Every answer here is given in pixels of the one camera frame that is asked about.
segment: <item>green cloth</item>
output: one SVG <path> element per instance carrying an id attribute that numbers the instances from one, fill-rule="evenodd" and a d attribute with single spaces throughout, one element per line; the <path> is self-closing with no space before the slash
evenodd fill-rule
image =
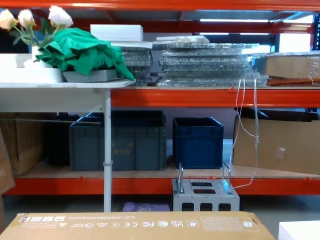
<path id="1" fill-rule="evenodd" d="M 53 41 L 40 47 L 42 55 L 37 55 L 62 72 L 76 71 L 86 76 L 92 70 L 116 69 L 126 79 L 134 80 L 123 59 L 122 49 L 111 46 L 110 42 L 97 39 L 79 28 L 58 31 Z"/>

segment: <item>white table leg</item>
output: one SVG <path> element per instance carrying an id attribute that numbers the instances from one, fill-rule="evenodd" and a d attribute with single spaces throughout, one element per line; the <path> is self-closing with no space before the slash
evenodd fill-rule
<path id="1" fill-rule="evenodd" d="M 103 93 L 104 111 L 104 212 L 111 212 L 112 160 L 111 160 L 111 90 Z"/>

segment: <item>white rose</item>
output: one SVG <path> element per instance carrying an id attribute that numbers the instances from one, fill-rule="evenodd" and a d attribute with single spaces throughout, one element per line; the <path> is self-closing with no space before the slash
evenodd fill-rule
<path id="1" fill-rule="evenodd" d="M 65 10 L 59 6 L 51 6 L 48 19 L 51 20 L 51 24 L 54 26 L 63 26 L 65 28 L 70 27 L 74 22 Z"/>
<path id="2" fill-rule="evenodd" d="M 10 30 L 17 23 L 18 21 L 8 9 L 0 13 L 0 28 Z"/>
<path id="3" fill-rule="evenodd" d="M 32 12 L 29 9 L 25 9 L 20 11 L 18 15 L 19 23 L 24 28 L 27 28 L 28 26 L 33 27 L 35 24 L 34 17 L 32 16 Z"/>

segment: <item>concrete floor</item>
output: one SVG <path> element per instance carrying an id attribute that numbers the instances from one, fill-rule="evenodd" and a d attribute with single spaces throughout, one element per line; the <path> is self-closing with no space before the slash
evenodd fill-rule
<path id="1" fill-rule="evenodd" d="M 170 204 L 170 196 L 115 196 L 112 211 L 127 201 Z M 320 220 L 320 196 L 241 196 L 242 211 L 255 213 L 278 239 L 279 222 Z M 17 213 L 102 212 L 103 196 L 5 196 L 4 223 Z"/>

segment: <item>white box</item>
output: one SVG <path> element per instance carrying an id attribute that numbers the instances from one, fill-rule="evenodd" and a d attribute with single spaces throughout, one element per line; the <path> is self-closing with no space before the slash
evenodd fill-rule
<path id="1" fill-rule="evenodd" d="M 320 221 L 287 221 L 279 223 L 278 240 L 319 240 Z"/>
<path id="2" fill-rule="evenodd" d="M 141 25 L 91 24 L 93 36 L 104 41 L 143 41 L 144 29 Z"/>

